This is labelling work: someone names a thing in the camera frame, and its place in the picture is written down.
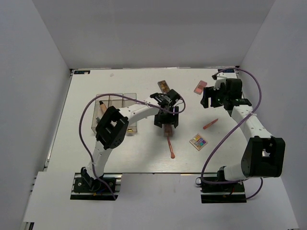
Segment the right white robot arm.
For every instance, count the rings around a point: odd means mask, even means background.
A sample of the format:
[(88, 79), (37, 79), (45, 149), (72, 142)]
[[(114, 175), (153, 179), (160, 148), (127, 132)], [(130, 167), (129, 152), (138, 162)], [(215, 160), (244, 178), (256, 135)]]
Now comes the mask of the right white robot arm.
[(257, 118), (252, 104), (242, 97), (240, 79), (217, 80), (203, 89), (201, 105), (204, 108), (222, 106), (236, 121), (247, 140), (239, 163), (223, 166), (218, 171), (217, 187), (228, 191), (234, 181), (247, 178), (280, 177), (283, 170), (285, 141), (274, 137)]

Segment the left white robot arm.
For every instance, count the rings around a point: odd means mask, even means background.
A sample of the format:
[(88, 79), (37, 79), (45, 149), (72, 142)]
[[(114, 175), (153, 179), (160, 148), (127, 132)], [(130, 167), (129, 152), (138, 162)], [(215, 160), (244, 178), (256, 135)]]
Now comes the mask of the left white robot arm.
[(176, 128), (178, 115), (183, 112), (175, 105), (179, 100), (184, 99), (171, 89), (167, 93), (151, 94), (144, 101), (135, 99), (136, 104), (127, 107), (108, 107), (95, 128), (96, 143), (93, 152), (90, 152), (82, 137), (82, 122), (86, 112), (84, 110), (79, 122), (79, 136), (91, 159), (90, 163), (81, 169), (85, 186), (90, 191), (97, 191), (101, 187), (106, 162), (112, 150), (123, 142), (131, 124), (153, 116), (155, 126), (162, 128), (163, 125), (172, 125)]

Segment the pink blush palette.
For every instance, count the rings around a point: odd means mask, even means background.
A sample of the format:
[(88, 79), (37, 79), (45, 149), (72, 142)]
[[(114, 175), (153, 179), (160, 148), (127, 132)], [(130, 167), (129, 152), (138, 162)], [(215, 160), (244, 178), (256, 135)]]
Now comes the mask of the pink blush palette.
[(207, 82), (201, 80), (201, 81), (198, 83), (198, 85), (196, 86), (196, 88), (194, 89), (194, 92), (195, 92), (196, 94), (198, 94), (198, 95), (201, 95), (202, 92), (203, 92), (203, 89), (204, 89), (206, 86), (207, 86)]

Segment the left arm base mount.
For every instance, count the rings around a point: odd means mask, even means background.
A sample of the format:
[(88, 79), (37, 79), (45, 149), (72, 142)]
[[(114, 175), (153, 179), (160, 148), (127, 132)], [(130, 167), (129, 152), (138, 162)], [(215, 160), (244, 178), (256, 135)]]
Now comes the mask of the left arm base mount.
[(74, 175), (70, 200), (115, 201), (120, 192), (122, 174), (106, 173), (100, 178), (108, 184), (115, 198), (104, 183), (97, 181), (89, 186), (79, 172)]

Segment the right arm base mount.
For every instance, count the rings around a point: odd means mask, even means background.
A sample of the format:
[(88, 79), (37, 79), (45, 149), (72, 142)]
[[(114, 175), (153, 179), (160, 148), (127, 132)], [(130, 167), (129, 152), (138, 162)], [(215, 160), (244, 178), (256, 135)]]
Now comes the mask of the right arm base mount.
[(201, 188), (202, 204), (230, 204), (247, 202), (243, 183), (206, 184), (200, 177), (197, 177), (195, 184)]

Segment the colourful eyeshadow palette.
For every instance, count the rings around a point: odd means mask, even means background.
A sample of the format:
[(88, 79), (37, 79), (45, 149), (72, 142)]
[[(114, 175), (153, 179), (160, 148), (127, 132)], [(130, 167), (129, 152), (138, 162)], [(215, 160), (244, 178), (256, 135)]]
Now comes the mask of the colourful eyeshadow palette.
[(200, 134), (196, 134), (189, 143), (198, 151), (200, 151), (208, 142)]

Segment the coral short makeup brush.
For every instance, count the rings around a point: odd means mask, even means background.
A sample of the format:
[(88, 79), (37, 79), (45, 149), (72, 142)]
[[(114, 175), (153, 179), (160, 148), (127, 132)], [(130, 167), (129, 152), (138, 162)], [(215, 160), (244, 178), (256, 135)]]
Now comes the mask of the coral short makeup brush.
[(217, 119), (215, 119), (215, 120), (209, 122), (208, 124), (206, 124), (206, 125), (203, 127), (203, 129), (209, 128), (211, 125), (215, 124), (218, 120), (219, 120), (219, 119), (217, 118)]

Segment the beige foundation tube black cap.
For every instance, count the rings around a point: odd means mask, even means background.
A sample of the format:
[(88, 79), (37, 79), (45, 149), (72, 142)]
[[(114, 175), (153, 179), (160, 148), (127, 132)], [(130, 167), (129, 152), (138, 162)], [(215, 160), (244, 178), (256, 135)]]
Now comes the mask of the beige foundation tube black cap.
[(104, 104), (103, 101), (99, 101), (99, 106), (100, 106), (100, 109), (101, 109), (102, 113), (104, 114), (106, 112), (106, 110), (107, 110), (106, 105)]

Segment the brown eyeshadow palette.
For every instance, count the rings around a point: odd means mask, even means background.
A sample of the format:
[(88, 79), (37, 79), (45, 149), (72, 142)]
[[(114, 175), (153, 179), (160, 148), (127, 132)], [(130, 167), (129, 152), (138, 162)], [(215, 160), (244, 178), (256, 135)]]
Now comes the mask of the brown eyeshadow palette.
[(157, 84), (162, 93), (168, 93), (170, 91), (170, 88), (165, 80), (159, 81)]

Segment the mauve eyeshadow palette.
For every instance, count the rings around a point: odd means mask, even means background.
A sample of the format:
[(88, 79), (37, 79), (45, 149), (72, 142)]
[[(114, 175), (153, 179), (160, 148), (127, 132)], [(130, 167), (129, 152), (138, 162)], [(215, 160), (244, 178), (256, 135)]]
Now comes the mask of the mauve eyeshadow palette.
[(173, 129), (171, 124), (164, 124), (164, 136), (165, 137), (172, 137), (173, 136)]

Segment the pink makeup brush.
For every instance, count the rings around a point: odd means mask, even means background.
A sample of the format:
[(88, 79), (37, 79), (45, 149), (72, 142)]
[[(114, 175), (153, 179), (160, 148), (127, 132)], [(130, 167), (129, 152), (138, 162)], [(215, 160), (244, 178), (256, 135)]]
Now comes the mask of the pink makeup brush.
[(169, 150), (170, 150), (170, 157), (171, 157), (171, 159), (174, 159), (176, 156), (174, 154), (173, 147), (172, 147), (172, 144), (171, 144), (169, 137), (167, 137), (167, 142), (168, 142), (168, 146), (169, 146)]

